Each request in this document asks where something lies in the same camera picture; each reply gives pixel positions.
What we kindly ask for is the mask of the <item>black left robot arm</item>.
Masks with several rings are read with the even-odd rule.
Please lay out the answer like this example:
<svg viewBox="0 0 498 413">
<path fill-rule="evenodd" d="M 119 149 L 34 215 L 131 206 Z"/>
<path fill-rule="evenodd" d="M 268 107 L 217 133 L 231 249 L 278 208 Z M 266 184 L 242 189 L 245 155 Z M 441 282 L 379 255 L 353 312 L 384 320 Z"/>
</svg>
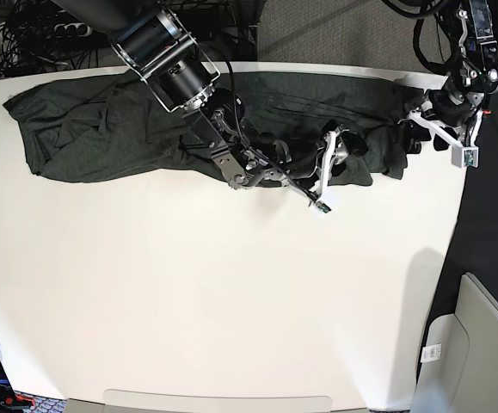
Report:
<svg viewBox="0 0 498 413">
<path fill-rule="evenodd" d="M 498 42 L 486 1 L 403 1 L 403 9 L 388 1 L 391 10 L 415 21 L 413 48 L 421 64 L 446 81 L 425 92 L 419 108 L 407 121 L 426 129 L 436 149 L 452 149 L 454 163 L 476 167 L 476 138 L 489 96 L 498 91 Z M 427 60 L 420 39 L 425 20 L 432 18 L 449 42 L 451 54 L 443 63 Z"/>
</svg>

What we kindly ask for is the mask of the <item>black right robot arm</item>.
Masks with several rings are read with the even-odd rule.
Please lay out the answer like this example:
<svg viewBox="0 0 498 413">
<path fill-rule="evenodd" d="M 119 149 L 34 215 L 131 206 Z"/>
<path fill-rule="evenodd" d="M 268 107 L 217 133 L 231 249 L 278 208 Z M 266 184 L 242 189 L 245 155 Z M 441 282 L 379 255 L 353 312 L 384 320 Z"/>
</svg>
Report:
<svg viewBox="0 0 498 413">
<path fill-rule="evenodd" d="M 167 112 L 183 111 L 232 188 L 278 182 L 316 200 L 348 157 L 368 151 L 364 139 L 333 120 L 320 137 L 291 142 L 242 126 L 240 98 L 217 86 L 219 69 L 204 66 L 208 55 L 160 1 L 60 1 L 58 6 L 105 34 Z"/>
</svg>

